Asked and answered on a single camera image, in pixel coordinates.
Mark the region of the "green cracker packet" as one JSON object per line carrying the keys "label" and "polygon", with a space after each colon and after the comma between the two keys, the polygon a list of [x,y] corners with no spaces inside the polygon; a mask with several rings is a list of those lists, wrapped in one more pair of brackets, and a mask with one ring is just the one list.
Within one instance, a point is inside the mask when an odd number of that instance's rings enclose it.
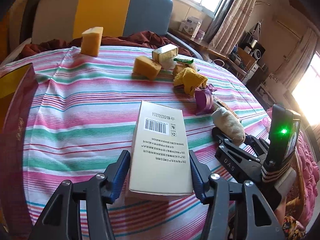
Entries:
{"label": "green cracker packet", "polygon": [[178,57],[174,58],[174,61],[175,62],[179,62],[181,64],[188,64],[188,65],[190,65],[190,64],[192,64],[194,62],[193,59],[191,59],[191,60],[189,60],[189,59],[180,59]]}

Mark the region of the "tricolour headboard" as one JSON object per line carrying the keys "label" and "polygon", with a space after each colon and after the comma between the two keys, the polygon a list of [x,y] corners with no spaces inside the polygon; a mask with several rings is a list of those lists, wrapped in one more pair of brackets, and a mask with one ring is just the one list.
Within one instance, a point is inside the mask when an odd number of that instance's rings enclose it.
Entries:
{"label": "tricolour headboard", "polygon": [[151,31],[167,34],[172,0],[40,0],[32,42],[71,41],[89,28],[102,27],[108,37]]}

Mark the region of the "yellow sponge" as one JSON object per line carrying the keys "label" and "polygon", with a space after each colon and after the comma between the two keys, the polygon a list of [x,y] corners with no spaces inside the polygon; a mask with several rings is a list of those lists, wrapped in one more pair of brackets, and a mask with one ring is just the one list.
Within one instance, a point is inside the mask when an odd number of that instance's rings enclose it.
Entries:
{"label": "yellow sponge", "polygon": [[175,77],[178,73],[180,73],[182,70],[184,70],[186,66],[184,64],[177,63],[172,71],[173,77]]}
{"label": "yellow sponge", "polygon": [[89,28],[81,35],[81,54],[97,57],[101,45],[103,27]]}
{"label": "yellow sponge", "polygon": [[154,80],[159,74],[162,66],[146,56],[138,56],[135,58],[133,72]]}

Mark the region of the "small green cream box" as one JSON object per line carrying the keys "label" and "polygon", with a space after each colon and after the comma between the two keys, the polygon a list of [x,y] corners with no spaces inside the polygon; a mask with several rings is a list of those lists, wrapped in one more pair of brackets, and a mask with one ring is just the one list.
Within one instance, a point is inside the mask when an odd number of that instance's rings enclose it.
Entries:
{"label": "small green cream box", "polygon": [[153,61],[162,64],[163,62],[173,59],[178,55],[178,46],[167,44],[152,51]]}

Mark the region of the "wooden desk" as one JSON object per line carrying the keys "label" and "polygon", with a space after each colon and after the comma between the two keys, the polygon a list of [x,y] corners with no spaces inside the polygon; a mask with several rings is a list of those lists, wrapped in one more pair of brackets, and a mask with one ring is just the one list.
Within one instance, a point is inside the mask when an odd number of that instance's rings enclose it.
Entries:
{"label": "wooden desk", "polygon": [[174,30],[169,28],[169,33],[176,36],[189,46],[193,47],[198,53],[208,53],[209,56],[211,56],[214,59],[220,59],[225,63],[225,66],[232,67],[233,70],[235,70],[237,77],[240,77],[241,79],[244,79],[247,76],[247,72],[241,69],[239,66],[237,66],[228,56],[225,56],[221,53],[218,53],[212,49],[209,48],[209,45],[201,40],[197,40],[194,38],[191,38],[187,34],[184,34],[178,30]]}

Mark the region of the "gold tin box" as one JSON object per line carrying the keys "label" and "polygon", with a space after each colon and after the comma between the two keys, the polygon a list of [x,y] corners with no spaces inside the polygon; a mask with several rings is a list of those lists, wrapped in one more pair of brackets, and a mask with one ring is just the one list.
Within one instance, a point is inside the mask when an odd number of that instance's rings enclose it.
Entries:
{"label": "gold tin box", "polygon": [[27,237],[32,222],[23,188],[23,143],[38,88],[31,63],[1,76],[1,215],[12,237]]}

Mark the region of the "beige sock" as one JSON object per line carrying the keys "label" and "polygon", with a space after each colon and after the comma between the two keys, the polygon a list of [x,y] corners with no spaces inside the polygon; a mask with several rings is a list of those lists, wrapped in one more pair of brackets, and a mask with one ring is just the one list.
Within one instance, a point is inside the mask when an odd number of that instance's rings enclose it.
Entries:
{"label": "beige sock", "polygon": [[238,118],[224,107],[217,108],[212,113],[212,120],[215,127],[227,135],[233,144],[240,146],[245,141],[245,130]]}

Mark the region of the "maroon blanket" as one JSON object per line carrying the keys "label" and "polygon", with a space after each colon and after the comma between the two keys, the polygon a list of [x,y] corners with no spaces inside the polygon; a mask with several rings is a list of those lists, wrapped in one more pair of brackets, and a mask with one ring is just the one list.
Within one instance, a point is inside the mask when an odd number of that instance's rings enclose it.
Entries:
{"label": "maroon blanket", "polygon": [[[41,44],[26,44],[17,59],[23,59],[44,51],[51,51],[57,49],[65,49],[71,47],[80,47],[82,38],[73,39],[71,42],[66,42],[61,39],[53,39]],[[102,46],[127,46],[127,47],[142,47],[157,49],[167,44],[174,44],[178,46],[178,53],[185,56],[195,57],[195,53],[178,45],[177,42],[170,41],[167,37],[159,36],[151,31],[141,31],[132,34],[128,37],[108,37],[103,36],[101,40]]]}

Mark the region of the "cream barcode box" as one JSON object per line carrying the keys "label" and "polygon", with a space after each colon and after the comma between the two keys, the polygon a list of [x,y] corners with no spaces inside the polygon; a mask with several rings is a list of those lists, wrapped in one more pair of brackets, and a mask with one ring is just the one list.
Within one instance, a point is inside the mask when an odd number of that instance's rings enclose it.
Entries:
{"label": "cream barcode box", "polygon": [[180,109],[142,101],[133,133],[126,196],[169,201],[193,194]]}

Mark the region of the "black rolled mat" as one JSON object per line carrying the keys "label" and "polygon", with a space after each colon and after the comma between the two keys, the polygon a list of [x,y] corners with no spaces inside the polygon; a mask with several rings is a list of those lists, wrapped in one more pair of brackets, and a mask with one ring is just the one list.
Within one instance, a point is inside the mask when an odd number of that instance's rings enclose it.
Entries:
{"label": "black rolled mat", "polygon": [[32,37],[35,15],[40,0],[27,0],[20,29],[20,43]]}

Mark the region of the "black phone on gripper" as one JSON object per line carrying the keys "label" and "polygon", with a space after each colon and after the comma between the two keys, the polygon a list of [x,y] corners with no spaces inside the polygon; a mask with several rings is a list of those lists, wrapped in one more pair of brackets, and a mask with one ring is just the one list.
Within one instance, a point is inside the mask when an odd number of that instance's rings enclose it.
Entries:
{"label": "black phone on gripper", "polygon": [[270,145],[263,167],[276,172],[285,167],[293,157],[300,129],[301,115],[282,105],[272,107],[269,131]]}

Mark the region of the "white appliance box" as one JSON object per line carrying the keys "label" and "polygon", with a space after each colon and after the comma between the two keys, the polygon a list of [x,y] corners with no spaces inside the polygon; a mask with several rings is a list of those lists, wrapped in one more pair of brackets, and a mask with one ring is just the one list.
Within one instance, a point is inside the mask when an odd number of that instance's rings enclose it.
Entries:
{"label": "white appliance box", "polygon": [[187,17],[186,20],[183,20],[180,24],[178,31],[189,35],[192,38],[196,37],[197,32],[200,29],[202,20],[193,16]]}

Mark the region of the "striped bed sheet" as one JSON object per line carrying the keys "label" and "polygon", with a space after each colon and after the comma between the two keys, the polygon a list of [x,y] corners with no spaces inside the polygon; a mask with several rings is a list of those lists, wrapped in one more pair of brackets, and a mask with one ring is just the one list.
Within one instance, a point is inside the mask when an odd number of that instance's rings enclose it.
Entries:
{"label": "striped bed sheet", "polygon": [[11,235],[41,239],[198,239],[208,207],[197,198],[193,157],[223,181],[213,119],[161,70],[137,71],[149,48],[72,47],[1,67],[12,94],[1,135],[1,204]]}

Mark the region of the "yellow cloth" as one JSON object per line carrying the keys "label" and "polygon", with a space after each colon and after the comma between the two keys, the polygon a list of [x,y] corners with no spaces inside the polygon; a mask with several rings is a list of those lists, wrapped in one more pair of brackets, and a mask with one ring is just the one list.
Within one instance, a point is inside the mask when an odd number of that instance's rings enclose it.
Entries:
{"label": "yellow cloth", "polygon": [[185,94],[194,96],[197,88],[203,89],[207,85],[208,78],[199,74],[193,68],[184,68],[173,80],[174,87],[183,86]]}

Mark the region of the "purple snack packet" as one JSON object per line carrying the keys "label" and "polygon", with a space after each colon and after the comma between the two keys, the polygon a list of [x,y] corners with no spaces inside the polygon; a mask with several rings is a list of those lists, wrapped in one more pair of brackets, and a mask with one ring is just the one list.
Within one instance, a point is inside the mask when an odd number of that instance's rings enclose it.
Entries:
{"label": "purple snack packet", "polygon": [[205,88],[195,89],[196,112],[195,115],[212,114],[214,110],[214,95],[216,91],[212,84],[206,85]]}

